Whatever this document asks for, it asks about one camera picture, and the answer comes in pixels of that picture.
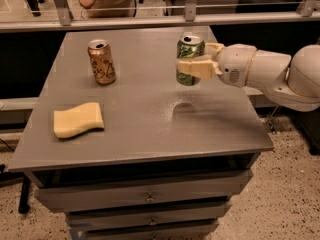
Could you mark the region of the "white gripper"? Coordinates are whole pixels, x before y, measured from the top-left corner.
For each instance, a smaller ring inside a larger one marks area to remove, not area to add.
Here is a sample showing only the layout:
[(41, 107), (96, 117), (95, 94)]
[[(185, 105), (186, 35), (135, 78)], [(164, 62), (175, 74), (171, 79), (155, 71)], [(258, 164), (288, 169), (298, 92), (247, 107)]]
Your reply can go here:
[(177, 60), (177, 70), (183, 74), (191, 75), (200, 79), (211, 79), (219, 76), (219, 79), (231, 86), (244, 87), (246, 74), (250, 62), (257, 51), (255, 46), (234, 44), (225, 47), (222, 43), (206, 43), (205, 54), (210, 59)]

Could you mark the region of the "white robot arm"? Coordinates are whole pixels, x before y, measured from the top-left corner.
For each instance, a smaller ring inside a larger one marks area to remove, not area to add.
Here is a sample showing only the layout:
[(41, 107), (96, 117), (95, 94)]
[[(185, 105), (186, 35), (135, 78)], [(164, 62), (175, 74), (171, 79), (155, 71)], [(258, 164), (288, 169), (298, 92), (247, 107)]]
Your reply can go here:
[(205, 45), (196, 58), (176, 61), (177, 70), (200, 79), (261, 91), (271, 102), (300, 112), (320, 108), (320, 46), (308, 45), (290, 56), (251, 45)]

